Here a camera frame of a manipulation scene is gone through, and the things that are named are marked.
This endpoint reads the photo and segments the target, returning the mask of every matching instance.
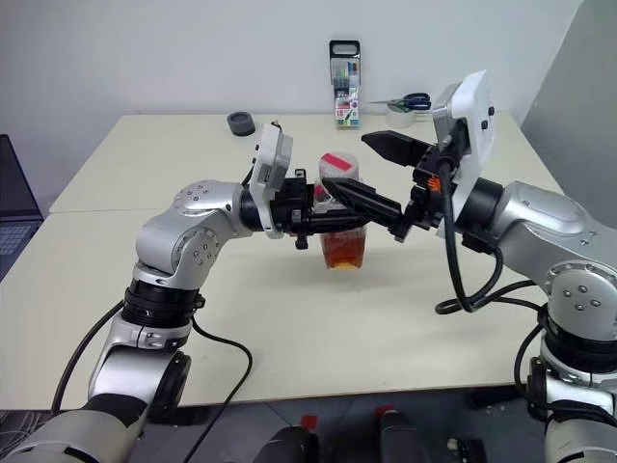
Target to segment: scissors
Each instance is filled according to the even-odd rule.
[[[370,102],[373,104],[389,104],[396,106],[406,113],[409,111],[428,111],[431,109],[431,97],[425,93],[408,94],[402,98]]]

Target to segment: cable connector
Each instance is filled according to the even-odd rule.
[[[463,233],[463,246],[476,253],[491,255],[497,247],[497,242],[497,238],[476,225]]]

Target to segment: blue scissors handle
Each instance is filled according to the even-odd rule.
[[[400,98],[397,104],[409,110],[427,111],[431,109],[431,97],[425,93],[408,94]]]

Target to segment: orange liquid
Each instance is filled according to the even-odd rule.
[[[321,247],[328,268],[362,267],[364,238],[364,229],[322,234]]]

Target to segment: tape roll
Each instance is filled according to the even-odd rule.
[[[246,137],[255,132],[255,123],[251,115],[245,111],[238,111],[228,115],[229,130],[238,137]]]
[[[414,123],[416,111],[405,111],[393,104],[386,105],[386,123],[391,128],[407,128]]]

